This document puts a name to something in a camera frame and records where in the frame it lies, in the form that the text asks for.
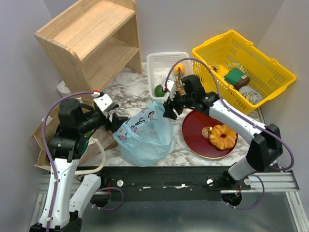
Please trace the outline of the wooden shelf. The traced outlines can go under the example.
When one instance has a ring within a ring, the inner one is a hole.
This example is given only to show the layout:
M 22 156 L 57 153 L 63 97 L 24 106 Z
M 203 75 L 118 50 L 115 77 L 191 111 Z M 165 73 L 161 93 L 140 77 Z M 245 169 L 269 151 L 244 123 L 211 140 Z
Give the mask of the wooden shelf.
M 72 93 L 103 90 L 124 67 L 142 73 L 133 0 L 79 0 L 34 35 Z

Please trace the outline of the brown longan fruit bunch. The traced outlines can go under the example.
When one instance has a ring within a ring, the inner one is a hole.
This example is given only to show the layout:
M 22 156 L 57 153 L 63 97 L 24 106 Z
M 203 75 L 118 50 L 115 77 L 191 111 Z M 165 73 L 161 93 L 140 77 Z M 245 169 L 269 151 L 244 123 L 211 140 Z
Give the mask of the brown longan fruit bunch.
M 184 90 L 184 85 L 182 82 L 182 79 L 184 78 L 184 74 L 177 74 L 175 76 L 175 85 L 176 85 L 176 90 L 180 95 L 185 94 Z

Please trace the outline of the green avocado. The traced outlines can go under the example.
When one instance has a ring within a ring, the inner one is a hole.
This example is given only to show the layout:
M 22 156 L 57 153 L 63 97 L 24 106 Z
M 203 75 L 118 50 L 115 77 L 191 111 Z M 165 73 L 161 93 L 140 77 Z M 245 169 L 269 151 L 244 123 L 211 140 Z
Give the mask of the green avocado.
M 161 85 L 157 85 L 157 86 L 155 87 L 155 89 L 154 89 L 154 92 L 155 92 L 154 95 L 155 95 L 156 97 L 158 97 L 158 98 L 164 97 L 165 94 L 166 94 L 166 93 L 163 91 Z

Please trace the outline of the light blue plastic bag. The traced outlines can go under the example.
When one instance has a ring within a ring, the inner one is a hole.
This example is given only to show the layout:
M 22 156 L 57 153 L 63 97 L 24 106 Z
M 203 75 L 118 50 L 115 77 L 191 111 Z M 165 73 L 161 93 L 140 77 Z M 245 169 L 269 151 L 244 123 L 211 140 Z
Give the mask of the light blue plastic bag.
M 113 133 L 122 158 L 140 167 L 153 166 L 170 152 L 174 124 L 163 117 L 162 103 L 153 101 Z

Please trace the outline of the orange fruit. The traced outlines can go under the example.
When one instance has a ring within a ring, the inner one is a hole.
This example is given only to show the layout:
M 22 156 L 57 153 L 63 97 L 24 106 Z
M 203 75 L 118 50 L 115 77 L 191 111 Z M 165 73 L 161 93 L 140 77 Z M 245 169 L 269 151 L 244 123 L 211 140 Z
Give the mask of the orange fruit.
M 182 63 L 178 63 L 174 69 L 173 69 L 173 73 L 175 75 L 177 74 L 184 74 L 185 73 L 185 66 Z

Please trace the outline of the brown paper bag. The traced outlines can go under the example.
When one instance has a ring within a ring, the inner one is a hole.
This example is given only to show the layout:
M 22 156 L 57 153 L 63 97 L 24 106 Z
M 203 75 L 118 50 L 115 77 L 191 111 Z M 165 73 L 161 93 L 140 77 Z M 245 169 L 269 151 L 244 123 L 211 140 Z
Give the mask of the brown paper bag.
M 95 103 L 62 101 L 32 133 L 40 147 L 37 167 L 60 175 L 93 174 L 105 164 L 105 150 L 116 146 L 112 132 L 96 127 Z

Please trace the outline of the glazed ring doughnut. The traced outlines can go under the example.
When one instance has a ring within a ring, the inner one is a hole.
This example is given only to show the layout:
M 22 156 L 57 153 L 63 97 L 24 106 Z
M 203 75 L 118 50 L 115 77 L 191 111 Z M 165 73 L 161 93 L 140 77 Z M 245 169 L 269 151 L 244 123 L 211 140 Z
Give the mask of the glazed ring doughnut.
M 230 149 L 236 144 L 237 134 L 227 125 L 216 125 L 212 128 L 209 140 L 220 150 Z

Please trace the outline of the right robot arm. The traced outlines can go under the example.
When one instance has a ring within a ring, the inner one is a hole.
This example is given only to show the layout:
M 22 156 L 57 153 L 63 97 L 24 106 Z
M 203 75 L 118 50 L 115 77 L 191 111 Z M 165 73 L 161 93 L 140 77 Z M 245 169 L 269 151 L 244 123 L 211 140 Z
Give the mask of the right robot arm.
M 183 86 L 185 94 L 180 95 L 173 81 L 162 85 L 163 91 L 169 93 L 164 102 L 164 117 L 176 120 L 184 108 L 193 108 L 227 125 L 250 146 L 246 157 L 223 173 L 225 188 L 234 189 L 245 176 L 263 172 L 283 153 L 280 130 L 275 124 L 267 126 L 255 121 L 220 99 L 217 93 L 206 93 L 196 75 L 183 78 Z

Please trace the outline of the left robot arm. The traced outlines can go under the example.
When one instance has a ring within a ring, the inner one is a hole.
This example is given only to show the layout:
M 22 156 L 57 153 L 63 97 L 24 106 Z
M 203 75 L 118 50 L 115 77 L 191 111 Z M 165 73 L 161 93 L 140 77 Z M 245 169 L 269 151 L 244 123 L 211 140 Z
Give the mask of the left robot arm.
M 108 94 L 93 92 L 94 107 L 81 104 L 70 94 L 50 110 L 59 107 L 59 125 L 50 143 L 42 123 L 42 142 L 50 160 L 51 174 L 47 197 L 39 222 L 30 227 L 31 232 L 79 232 L 83 213 L 96 191 L 106 188 L 106 177 L 97 174 L 101 169 L 86 170 L 84 179 L 74 194 L 71 187 L 86 144 L 85 135 L 99 127 L 115 132 L 127 117 L 108 112 L 118 107 Z

